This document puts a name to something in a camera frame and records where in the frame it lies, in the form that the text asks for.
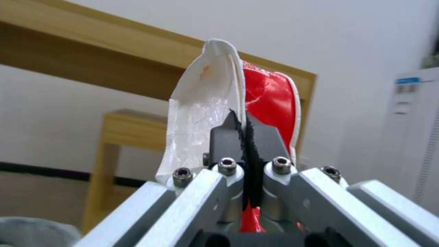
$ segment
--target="hex socket screw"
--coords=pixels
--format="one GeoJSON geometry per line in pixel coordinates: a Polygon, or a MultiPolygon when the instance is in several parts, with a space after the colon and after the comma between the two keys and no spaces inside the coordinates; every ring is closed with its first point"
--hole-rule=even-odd
{"type": "Polygon", "coordinates": [[[330,179],[334,180],[336,183],[340,182],[342,175],[337,168],[331,166],[324,166],[321,168],[322,172],[325,173],[330,179]]]}
{"type": "Polygon", "coordinates": [[[224,176],[231,176],[236,173],[236,162],[234,159],[225,157],[218,164],[218,172],[224,176]]]}
{"type": "Polygon", "coordinates": [[[291,161],[282,156],[276,157],[271,163],[271,168],[277,174],[289,174],[291,172],[291,161]]]}
{"type": "Polygon", "coordinates": [[[175,169],[172,178],[176,187],[184,188],[192,181],[193,175],[189,168],[180,167],[175,169]]]}

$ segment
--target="crumpled plastic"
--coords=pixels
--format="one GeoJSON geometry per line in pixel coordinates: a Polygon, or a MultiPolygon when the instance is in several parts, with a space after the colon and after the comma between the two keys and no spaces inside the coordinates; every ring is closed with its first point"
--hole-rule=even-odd
{"type": "Polygon", "coordinates": [[[155,178],[166,180],[179,167],[197,173],[209,152],[210,130],[233,110],[245,128],[245,80],[236,49],[224,40],[206,41],[169,100],[166,149],[155,178]]]}

